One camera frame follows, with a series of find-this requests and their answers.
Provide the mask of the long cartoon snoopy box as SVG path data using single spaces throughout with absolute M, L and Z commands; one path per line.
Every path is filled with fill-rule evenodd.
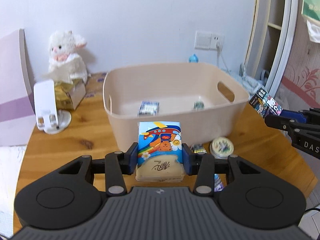
M 197 171 L 194 192 L 198 195 L 209 196 L 214 192 L 222 191 L 224 183 L 216 173 L 216 159 L 202 144 L 193 144 L 191 150 L 194 153 L 193 171 Z

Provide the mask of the small hello kitty box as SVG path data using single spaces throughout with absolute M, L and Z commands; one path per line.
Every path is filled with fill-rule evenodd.
M 283 110 L 281 105 L 262 87 L 253 94 L 249 100 L 249 104 L 262 118 L 265 118 L 268 114 L 279 116 Z

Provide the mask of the gold tissue box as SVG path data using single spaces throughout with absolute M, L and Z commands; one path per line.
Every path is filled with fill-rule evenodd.
M 55 102 L 57 109 L 74 111 L 86 95 L 82 79 L 72 80 L 72 83 L 54 82 Z

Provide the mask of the pink headboard panel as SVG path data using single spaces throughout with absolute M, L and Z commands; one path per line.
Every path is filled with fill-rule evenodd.
M 26 145 L 36 124 L 24 30 L 1 38 L 1 146 Z

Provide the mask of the cartoon bear tissue pack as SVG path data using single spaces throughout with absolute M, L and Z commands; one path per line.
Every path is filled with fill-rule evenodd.
M 183 180 L 179 122 L 140 122 L 136 180 L 175 183 Z

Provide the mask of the white wall switch socket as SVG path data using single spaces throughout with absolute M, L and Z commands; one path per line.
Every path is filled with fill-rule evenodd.
M 223 49 L 224 36 L 207 31 L 196 31 L 194 48 L 198 50 Z

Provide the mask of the white phone stand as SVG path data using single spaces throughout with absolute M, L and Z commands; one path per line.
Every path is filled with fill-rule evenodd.
M 35 83 L 34 103 L 36 126 L 40 131 L 47 134 L 57 134 L 71 123 L 71 113 L 57 109 L 52 79 Z

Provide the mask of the light blue blanket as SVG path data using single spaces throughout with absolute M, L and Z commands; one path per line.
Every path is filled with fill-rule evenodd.
M 261 83 L 259 83 L 256 79 L 245 75 L 240 76 L 239 74 L 236 74 L 235 72 L 231 72 L 230 70 L 226 70 L 226 72 L 235 79 L 242 87 L 247 91 L 249 94 L 249 98 L 251 98 L 256 91 L 261 87 Z

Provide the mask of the beige plastic storage bin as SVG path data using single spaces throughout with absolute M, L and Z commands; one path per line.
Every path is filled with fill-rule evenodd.
M 160 63 L 127 66 L 107 73 L 104 108 L 121 151 L 138 139 L 143 121 L 175 121 L 188 145 L 228 136 L 249 94 L 229 74 L 208 63 Z M 195 111 L 194 103 L 204 102 Z M 155 116 L 140 115 L 143 101 L 159 102 Z

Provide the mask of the white plush lamb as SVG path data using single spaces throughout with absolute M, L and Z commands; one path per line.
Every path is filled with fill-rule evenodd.
M 81 79 L 87 82 L 88 72 L 77 51 L 86 46 L 84 37 L 70 31 L 56 31 L 49 38 L 48 73 L 42 77 L 55 82 L 73 83 Z

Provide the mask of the white wooden shelf frame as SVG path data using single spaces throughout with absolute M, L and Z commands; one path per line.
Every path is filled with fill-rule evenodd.
M 274 96 L 281 83 L 295 35 L 299 0 L 255 0 L 245 66 L 255 79 L 269 71 L 265 88 Z

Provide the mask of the round green tin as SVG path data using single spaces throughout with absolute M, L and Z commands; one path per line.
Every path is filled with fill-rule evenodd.
M 210 143 L 210 153 L 218 159 L 227 159 L 234 152 L 233 143 L 226 137 L 215 138 Z

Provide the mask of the white rectangular box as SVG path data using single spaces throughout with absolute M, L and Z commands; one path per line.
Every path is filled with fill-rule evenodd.
M 159 102 L 157 101 L 143 101 L 140 105 L 138 116 L 151 115 L 155 116 L 159 113 Z

